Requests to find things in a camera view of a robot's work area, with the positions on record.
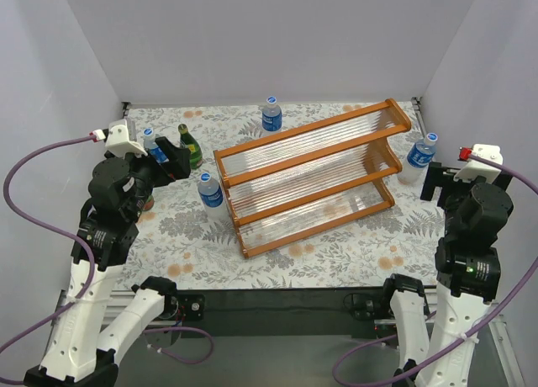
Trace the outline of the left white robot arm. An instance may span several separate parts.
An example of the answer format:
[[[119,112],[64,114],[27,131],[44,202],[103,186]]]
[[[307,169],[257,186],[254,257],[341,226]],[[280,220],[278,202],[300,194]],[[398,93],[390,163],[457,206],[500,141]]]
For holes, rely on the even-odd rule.
[[[41,363],[26,372],[26,386],[112,386],[131,345],[156,317],[171,319],[179,308],[175,284],[151,277],[135,287],[130,305],[107,327],[104,314],[112,289],[138,235],[136,226],[154,188],[191,172],[190,151],[157,138],[166,161],[152,155],[122,157],[107,152],[92,171],[89,200],[81,210],[71,250],[66,303],[55,322]]]

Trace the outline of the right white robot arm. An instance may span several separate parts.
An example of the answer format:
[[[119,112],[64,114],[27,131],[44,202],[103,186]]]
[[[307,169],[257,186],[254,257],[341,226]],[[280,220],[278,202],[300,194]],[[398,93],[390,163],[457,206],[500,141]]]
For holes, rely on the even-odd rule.
[[[437,309],[427,330],[425,288],[416,278],[392,274],[380,297],[382,311],[397,323],[400,362],[397,374],[418,368],[455,341],[461,345],[398,386],[466,386],[476,336],[466,336],[488,312],[498,291],[500,261],[494,242],[514,209],[506,193],[510,175],[467,164],[461,179],[455,169],[432,162],[421,199],[440,190],[438,205],[445,214],[445,233],[435,252]]]

